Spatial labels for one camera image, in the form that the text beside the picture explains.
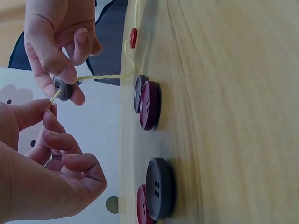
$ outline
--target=hand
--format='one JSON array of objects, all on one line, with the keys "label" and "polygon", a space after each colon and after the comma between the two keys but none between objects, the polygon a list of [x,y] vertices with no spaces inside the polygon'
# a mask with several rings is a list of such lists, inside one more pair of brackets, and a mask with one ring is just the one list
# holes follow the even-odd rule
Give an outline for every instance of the hand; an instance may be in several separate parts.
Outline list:
[{"label": "hand", "polygon": [[[95,34],[94,0],[27,0],[25,50],[37,84],[48,97],[54,96],[49,73],[75,84],[71,100],[82,105],[85,97],[75,83],[75,66],[102,46]],[[65,47],[70,60],[63,54]]]},{"label": "hand", "polygon": [[[17,153],[19,131],[41,120],[35,147]],[[0,222],[70,217],[105,190],[99,162],[65,133],[50,100],[0,103],[0,127]]]}]

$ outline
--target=table surface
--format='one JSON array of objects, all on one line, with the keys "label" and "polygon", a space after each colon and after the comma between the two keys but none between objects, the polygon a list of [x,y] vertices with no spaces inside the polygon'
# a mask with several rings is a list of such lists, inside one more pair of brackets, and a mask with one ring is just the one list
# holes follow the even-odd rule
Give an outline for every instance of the table surface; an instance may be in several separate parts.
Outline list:
[{"label": "table surface", "polygon": [[0,0],[0,67],[7,67],[20,34],[24,31],[26,0]]},{"label": "table surface", "polygon": [[[121,82],[122,224],[137,223],[152,157],[176,174],[165,223],[299,222],[298,9],[295,0],[139,0],[138,72]],[[122,73],[130,69],[123,57]],[[161,85],[156,131],[142,131],[134,113],[139,73]]]}]

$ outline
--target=yellow string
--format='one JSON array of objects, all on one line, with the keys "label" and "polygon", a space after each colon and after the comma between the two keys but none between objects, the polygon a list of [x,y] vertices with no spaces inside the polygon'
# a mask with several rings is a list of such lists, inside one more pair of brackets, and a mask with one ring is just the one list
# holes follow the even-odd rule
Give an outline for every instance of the yellow string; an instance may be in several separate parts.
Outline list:
[{"label": "yellow string", "polygon": [[[137,28],[137,9],[138,9],[138,1],[139,0],[136,0],[136,3],[135,3],[135,10],[134,10],[134,26],[135,28]],[[116,74],[113,74],[113,75],[105,75],[105,76],[82,76],[82,77],[79,77],[77,78],[77,82],[82,82],[83,80],[86,80],[86,79],[117,79],[117,78],[127,78],[129,76],[131,76],[132,74],[134,74],[135,70],[136,70],[136,65],[135,63],[133,62],[133,60],[129,57],[128,53],[127,53],[127,44],[129,43],[130,39],[127,39],[123,45],[123,51],[124,51],[124,54],[126,56],[126,58],[130,61],[130,63],[132,64],[132,71],[130,71],[128,74],[125,74],[125,75],[116,75]],[[56,94],[53,96],[53,98],[51,99],[51,102],[53,103],[54,100],[59,96],[59,94],[61,93],[61,90],[58,90],[56,92]]]},{"label": "yellow string", "polygon": [[60,95],[60,93],[61,93],[61,90],[58,90],[58,91],[55,93],[55,95],[52,97],[52,99],[51,99],[51,103],[52,103],[52,104],[53,104],[54,100]]}]

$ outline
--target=dark gray button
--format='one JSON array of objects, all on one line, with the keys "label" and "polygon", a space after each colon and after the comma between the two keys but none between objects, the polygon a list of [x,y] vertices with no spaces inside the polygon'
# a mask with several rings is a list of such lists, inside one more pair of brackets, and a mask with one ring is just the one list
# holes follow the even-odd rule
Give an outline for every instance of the dark gray button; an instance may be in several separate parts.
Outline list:
[{"label": "dark gray button", "polygon": [[72,97],[74,92],[73,85],[66,84],[57,76],[54,76],[53,78],[53,85],[55,92],[61,90],[61,93],[58,96],[61,101],[67,101]]},{"label": "dark gray button", "polygon": [[140,111],[140,101],[141,101],[141,91],[144,83],[148,80],[145,75],[139,75],[136,79],[135,92],[134,92],[134,111],[139,113]]},{"label": "dark gray button", "polygon": [[154,220],[170,216],[175,204],[175,181],[172,169],[163,158],[153,158],[146,173],[146,201]]}]

